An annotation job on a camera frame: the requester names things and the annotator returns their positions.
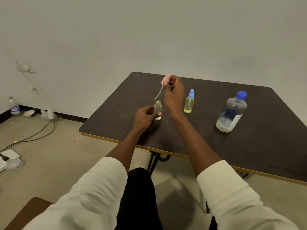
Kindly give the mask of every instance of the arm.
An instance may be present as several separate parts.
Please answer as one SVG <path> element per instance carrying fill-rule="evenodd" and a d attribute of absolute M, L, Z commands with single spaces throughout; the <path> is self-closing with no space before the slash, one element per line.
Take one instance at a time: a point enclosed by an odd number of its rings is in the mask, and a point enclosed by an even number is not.
<path fill-rule="evenodd" d="M 197 182 L 219 229 L 297 229 L 287 218 L 264 207 L 259 195 L 205 142 L 183 114 L 184 86 L 172 75 L 163 83 L 164 103 L 185 143 Z"/>
<path fill-rule="evenodd" d="M 113 230 L 136 142 L 152 120 L 162 114 L 153 114 L 153 109 L 139 109 L 127 137 L 84 174 L 69 193 L 24 229 Z"/>

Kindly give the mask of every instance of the black cable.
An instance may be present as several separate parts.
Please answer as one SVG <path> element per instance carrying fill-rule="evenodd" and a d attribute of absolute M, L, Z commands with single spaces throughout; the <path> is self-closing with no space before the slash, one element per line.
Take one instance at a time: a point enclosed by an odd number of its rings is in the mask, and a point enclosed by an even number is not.
<path fill-rule="evenodd" d="M 52 119 L 51 119 L 51 120 L 50 120 L 50 121 L 49 121 L 39 132 L 37 132 L 36 134 L 34 134 L 34 135 L 32 135 L 32 136 L 30 136 L 30 137 L 28 137 L 28 138 L 26 138 L 26 139 L 29 139 L 29 138 L 31 138 L 31 137 L 37 135 L 38 133 L 40 133 L 42 130 L 44 130 L 45 127 L 48 126 L 48 124 L 49 124 L 51 121 L 52 121 Z M 42 137 L 39 137 L 39 138 L 37 138 L 37 139 L 41 139 L 41 138 L 43 138 L 43 137 L 45 137 L 45 136 L 50 135 L 52 132 L 54 132 L 54 130 L 56 129 L 56 124 L 55 124 L 54 120 L 53 120 L 53 125 L 54 125 L 54 128 L 53 128 L 53 130 L 52 130 L 50 133 L 48 133 L 47 135 L 44 135 L 44 136 L 42 136 Z M 18 141 L 18 142 L 16 142 L 16 143 L 10 144 L 9 146 L 6 146 L 4 149 L 2 149 L 0 152 L 5 151 L 7 148 L 12 147 L 12 146 L 14 146 L 14 145 L 16 145 L 16 144 L 18 144 L 18 143 L 30 142 L 30 141 L 35 141 L 35 140 L 37 140 L 37 139 L 32 139 L 32 140 L 26 140 L 26 139 L 23 139 L 23 140 Z M 0 153 L 0 156 L 2 157 L 2 159 L 3 159 L 4 161 L 7 161 L 7 160 L 9 159 L 7 156 L 2 155 L 1 153 Z"/>

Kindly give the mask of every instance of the person's left hand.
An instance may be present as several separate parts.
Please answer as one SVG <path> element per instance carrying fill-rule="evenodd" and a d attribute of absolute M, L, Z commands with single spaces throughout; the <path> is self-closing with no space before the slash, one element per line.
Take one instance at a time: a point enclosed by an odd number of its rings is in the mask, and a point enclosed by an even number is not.
<path fill-rule="evenodd" d="M 161 112 L 154 114 L 153 109 L 153 106 L 140 108 L 135 113 L 132 129 L 139 131 L 141 134 L 146 131 L 146 129 L 151 125 L 152 121 L 162 115 Z"/>

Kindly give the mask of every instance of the person's right hand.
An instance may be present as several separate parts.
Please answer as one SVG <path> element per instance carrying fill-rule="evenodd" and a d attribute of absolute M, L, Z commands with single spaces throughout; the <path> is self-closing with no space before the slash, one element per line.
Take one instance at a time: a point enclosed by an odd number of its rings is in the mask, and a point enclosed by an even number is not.
<path fill-rule="evenodd" d="M 185 101 L 185 88 L 181 79 L 171 75 L 168 83 L 163 81 L 163 87 L 165 89 L 164 104 L 169 109 L 170 115 L 174 116 L 177 113 L 182 113 Z"/>

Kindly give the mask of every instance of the hand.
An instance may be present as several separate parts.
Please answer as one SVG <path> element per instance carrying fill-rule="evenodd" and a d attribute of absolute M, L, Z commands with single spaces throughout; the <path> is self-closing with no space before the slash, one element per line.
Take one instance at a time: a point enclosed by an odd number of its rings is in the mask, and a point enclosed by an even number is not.
<path fill-rule="evenodd" d="M 169 82 L 163 81 L 164 104 L 169 109 L 172 117 L 177 113 L 182 113 L 183 104 L 185 101 L 185 87 L 179 77 L 171 75 Z"/>
<path fill-rule="evenodd" d="M 162 113 L 153 113 L 154 107 L 153 106 L 146 106 L 143 108 L 140 108 L 135 113 L 135 118 L 133 122 L 133 130 L 139 131 L 141 134 L 149 128 L 152 121 L 156 119 L 157 117 L 161 116 Z"/>

